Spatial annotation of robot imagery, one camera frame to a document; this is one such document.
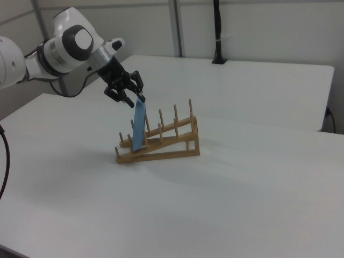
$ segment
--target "table surface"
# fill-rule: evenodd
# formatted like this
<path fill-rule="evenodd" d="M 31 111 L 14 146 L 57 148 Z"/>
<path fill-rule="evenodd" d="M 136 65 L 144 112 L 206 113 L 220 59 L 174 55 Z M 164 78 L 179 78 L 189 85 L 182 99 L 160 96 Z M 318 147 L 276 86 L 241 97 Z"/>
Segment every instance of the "table surface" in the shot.
<path fill-rule="evenodd" d="M 200 156 L 119 165 L 114 147 L 133 112 L 44 94 L 3 119 L 11 171 L 0 244 L 36 258 L 342 258 L 342 135 L 194 107 Z M 162 112 L 172 121 L 173 106 Z M 147 113 L 153 127 L 157 108 Z"/>
<path fill-rule="evenodd" d="M 322 128 L 334 71 L 308 64 L 214 65 L 207 59 L 139 55 L 122 64 L 140 72 L 148 108 L 182 105 L 187 96 L 202 116 L 310 131 Z M 103 101 L 105 87 L 99 79 L 78 98 Z"/>

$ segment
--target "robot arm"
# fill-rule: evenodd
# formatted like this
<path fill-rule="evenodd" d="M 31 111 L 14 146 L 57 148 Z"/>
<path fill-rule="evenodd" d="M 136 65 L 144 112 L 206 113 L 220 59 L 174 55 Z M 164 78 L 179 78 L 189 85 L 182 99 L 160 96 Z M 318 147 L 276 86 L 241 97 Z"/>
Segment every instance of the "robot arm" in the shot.
<path fill-rule="evenodd" d="M 87 62 L 107 83 L 104 93 L 113 100 L 134 107 L 126 96 L 128 89 L 145 101 L 139 72 L 128 73 L 114 57 L 123 39 L 105 42 L 75 8 L 60 12 L 53 20 L 54 37 L 25 58 L 13 41 L 0 37 L 0 88 L 33 79 L 51 82 Z"/>

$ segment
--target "blue object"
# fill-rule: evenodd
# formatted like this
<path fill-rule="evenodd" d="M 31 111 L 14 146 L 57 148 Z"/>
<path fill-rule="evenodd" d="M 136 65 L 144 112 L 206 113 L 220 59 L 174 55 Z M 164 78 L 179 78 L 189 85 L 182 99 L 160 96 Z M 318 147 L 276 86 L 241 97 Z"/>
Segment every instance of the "blue object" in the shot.
<path fill-rule="evenodd" d="M 146 116 L 146 103 L 143 103 L 139 98 L 136 101 L 134 129 L 133 129 L 133 151 L 137 151 L 142 146 L 144 141 Z"/>

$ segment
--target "wooden rack base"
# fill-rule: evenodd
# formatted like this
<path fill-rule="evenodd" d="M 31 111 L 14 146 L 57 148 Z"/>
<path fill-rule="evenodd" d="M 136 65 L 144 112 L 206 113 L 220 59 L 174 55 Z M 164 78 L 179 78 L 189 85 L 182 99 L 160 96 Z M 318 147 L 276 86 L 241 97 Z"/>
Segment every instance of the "wooden rack base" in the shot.
<path fill-rule="evenodd" d="M 116 162 L 117 163 L 131 163 L 139 161 L 149 161 L 149 160 L 162 160 L 162 159 L 172 159 L 176 157 L 188 157 L 188 156 L 197 156 L 200 155 L 199 152 L 199 138 L 198 138 L 198 127 L 197 119 L 192 113 L 192 104 L 189 99 L 190 106 L 190 117 L 178 120 L 177 107 L 174 105 L 175 118 L 174 122 L 168 125 L 165 125 L 162 118 L 162 112 L 159 110 L 160 121 L 158 128 L 150 130 L 148 118 L 146 116 L 146 126 L 147 131 L 144 130 L 144 141 L 142 147 L 137 151 L 133 151 L 132 148 L 132 139 L 128 134 L 127 139 L 123 139 L 122 133 L 119 133 L 120 136 L 120 147 L 129 148 L 128 153 L 119 155 L 118 148 L 116 147 Z M 185 125 L 191 125 L 191 131 L 183 134 L 178 133 L 178 128 Z M 175 136 L 163 137 L 162 134 L 168 131 L 175 131 Z M 195 149 L 190 149 L 189 142 L 195 142 Z M 185 150 L 174 151 L 174 152 L 162 152 L 162 153 L 150 153 L 173 144 L 185 142 Z"/>

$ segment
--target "white wall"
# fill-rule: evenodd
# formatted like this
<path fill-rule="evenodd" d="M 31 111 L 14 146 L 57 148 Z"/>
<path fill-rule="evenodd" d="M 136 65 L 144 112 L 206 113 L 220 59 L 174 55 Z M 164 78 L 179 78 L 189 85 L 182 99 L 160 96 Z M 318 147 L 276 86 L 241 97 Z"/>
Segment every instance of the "white wall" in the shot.
<path fill-rule="evenodd" d="M 226 58 L 335 67 L 328 105 L 344 133 L 344 3 L 222 4 L 220 10 L 222 34 L 235 33 L 223 42 Z M 181 0 L 181 20 L 185 56 L 213 58 L 212 4 Z"/>
<path fill-rule="evenodd" d="M 0 1 L 0 35 L 12 39 L 24 54 L 35 49 L 43 37 L 31 1 Z M 0 120 L 43 92 L 52 93 L 49 84 L 31 81 L 0 90 Z"/>
<path fill-rule="evenodd" d="M 119 61 L 133 54 L 175 55 L 167 0 L 103 0 L 97 1 L 95 8 L 92 7 L 95 1 L 39 1 L 40 8 L 44 6 L 41 12 L 50 37 L 53 35 L 52 17 L 63 10 L 63 7 L 56 6 L 62 6 L 66 2 L 69 6 L 76 6 L 104 40 L 125 40 L 125 46 L 116 55 Z M 64 77 L 69 93 L 78 92 L 88 74 L 86 68 L 85 63 Z"/>

